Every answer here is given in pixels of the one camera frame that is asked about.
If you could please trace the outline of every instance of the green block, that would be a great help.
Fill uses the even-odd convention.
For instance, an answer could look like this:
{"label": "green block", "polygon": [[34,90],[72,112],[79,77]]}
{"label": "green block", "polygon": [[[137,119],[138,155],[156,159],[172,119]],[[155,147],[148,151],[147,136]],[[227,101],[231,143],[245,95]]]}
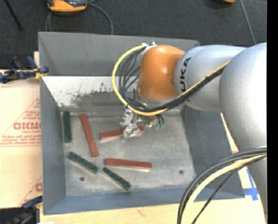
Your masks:
{"label": "green block", "polygon": [[82,157],[78,156],[74,152],[70,152],[68,154],[67,158],[70,159],[71,161],[81,165],[82,167],[84,167],[85,169],[87,169],[88,171],[90,171],[94,174],[97,173],[97,171],[98,171],[97,166],[95,166],[93,163],[87,161],[86,159],[83,159]]}
{"label": "green block", "polygon": [[64,141],[70,143],[71,137],[71,124],[70,124],[70,113],[68,111],[63,112],[63,125],[64,125]]}
{"label": "green block", "polygon": [[116,183],[121,185],[125,190],[129,190],[131,185],[128,181],[124,180],[122,177],[118,176],[116,173],[112,172],[108,168],[103,168],[102,171],[108,175],[110,178],[112,178]]}

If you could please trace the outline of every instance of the robotic arm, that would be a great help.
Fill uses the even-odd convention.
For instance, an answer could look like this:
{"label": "robotic arm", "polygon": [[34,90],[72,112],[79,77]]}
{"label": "robotic arm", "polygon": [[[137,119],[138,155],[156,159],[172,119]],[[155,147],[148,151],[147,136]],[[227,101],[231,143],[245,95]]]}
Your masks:
{"label": "robotic arm", "polygon": [[[128,121],[121,123],[128,131],[125,137],[136,134],[136,122],[156,125],[162,112],[185,104],[201,111],[222,113],[239,151],[267,145],[267,43],[247,49],[199,46],[187,52],[167,45],[151,46],[146,51],[143,45],[134,51],[139,53],[144,49],[132,98],[127,98],[129,86],[125,87],[122,81],[128,76],[120,79],[118,90],[114,82],[117,67],[113,71],[114,90],[127,107],[128,115],[124,117]],[[248,168],[267,222],[267,161],[253,163]]]}

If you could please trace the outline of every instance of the gray bin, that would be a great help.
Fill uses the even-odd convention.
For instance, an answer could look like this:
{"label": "gray bin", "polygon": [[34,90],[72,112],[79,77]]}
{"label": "gray bin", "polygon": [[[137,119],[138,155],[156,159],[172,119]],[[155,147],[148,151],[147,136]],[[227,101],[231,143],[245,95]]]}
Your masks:
{"label": "gray bin", "polygon": [[[198,46],[184,39],[39,32],[41,79],[43,212],[71,213],[179,203],[193,178],[209,165],[231,155],[219,113],[186,106],[164,113],[165,128],[145,128],[142,136],[99,142],[99,133],[119,129],[123,105],[113,94],[113,65],[142,42],[168,44],[184,51]],[[62,113],[71,113],[72,142],[63,139]],[[78,115],[86,113],[100,155],[92,158]],[[98,171],[93,175],[67,159],[73,151],[102,170],[105,157],[152,162],[149,172],[110,168],[128,180],[126,191]],[[205,200],[221,180],[211,183],[197,200]],[[243,197],[238,176],[216,198]]]}

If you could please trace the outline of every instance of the cable bundle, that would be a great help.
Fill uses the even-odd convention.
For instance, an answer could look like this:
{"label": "cable bundle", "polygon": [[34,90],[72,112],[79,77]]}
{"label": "cable bundle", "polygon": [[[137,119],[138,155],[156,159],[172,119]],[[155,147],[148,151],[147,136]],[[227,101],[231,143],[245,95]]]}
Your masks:
{"label": "cable bundle", "polygon": [[265,159],[267,157],[267,148],[257,148],[244,152],[236,153],[228,158],[221,160],[220,162],[209,166],[201,174],[199,174],[187,187],[185,193],[181,199],[179,209],[178,209],[178,218],[177,223],[188,223],[186,221],[188,215],[188,209],[197,198],[198,194],[214,179],[219,176],[229,173],[229,175],[223,180],[223,182],[218,186],[218,188],[213,192],[209,197],[203,208],[200,210],[198,215],[195,217],[192,224],[194,224],[203,210],[208,206],[210,201],[216,195],[216,193],[224,186],[224,184],[239,170],[245,166],[254,163],[256,161]]}
{"label": "cable bundle", "polygon": [[[126,94],[127,89],[130,87],[130,85],[134,81],[136,81],[138,79],[138,77],[136,77],[128,86],[126,86],[126,83],[129,81],[130,77],[132,75],[134,75],[140,68],[140,67],[138,67],[138,68],[134,69],[135,62],[130,66],[131,61],[133,59],[136,60],[137,55],[141,51],[145,50],[146,48],[147,48],[147,45],[141,45],[141,46],[134,47],[131,50],[124,53],[116,62],[114,69],[113,69],[113,73],[112,73],[113,89],[114,89],[117,97],[119,98],[119,100],[127,108],[129,108],[133,112],[143,115],[143,116],[159,115],[162,112],[172,109],[172,108],[178,106],[179,104],[183,103],[190,96],[192,96],[195,92],[197,92],[200,88],[202,88],[205,84],[207,84],[208,82],[210,82],[211,80],[213,80],[214,78],[219,76],[223,72],[226,65],[229,63],[229,61],[228,61],[228,62],[224,63],[223,65],[221,65],[220,67],[218,67],[216,70],[214,70],[213,72],[208,74],[206,77],[202,78],[199,82],[197,82],[191,88],[189,88],[188,90],[186,90],[185,92],[180,94],[174,100],[172,100],[164,105],[160,105],[155,108],[150,108],[140,102],[137,102],[137,101],[134,101],[133,99],[128,98],[127,94]],[[124,61],[124,59],[126,59],[126,61],[121,66],[120,75],[119,75],[119,89],[118,89],[117,85],[116,85],[115,77],[116,77],[116,72],[118,70],[118,67]]]}

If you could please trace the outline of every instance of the wooden stick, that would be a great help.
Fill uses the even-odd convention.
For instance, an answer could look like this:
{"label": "wooden stick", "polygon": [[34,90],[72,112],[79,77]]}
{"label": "wooden stick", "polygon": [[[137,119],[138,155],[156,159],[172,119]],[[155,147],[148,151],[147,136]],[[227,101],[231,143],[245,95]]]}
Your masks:
{"label": "wooden stick", "polygon": [[93,134],[92,134],[89,122],[88,122],[88,118],[87,118],[86,114],[84,114],[84,113],[80,114],[79,118],[82,122],[82,126],[84,129],[86,138],[87,138],[87,142],[88,142],[88,145],[90,148],[91,155],[92,155],[92,157],[97,157],[99,155],[99,153],[98,153],[98,150],[97,150],[97,147],[95,144],[95,140],[94,140],[94,137],[93,137]]}

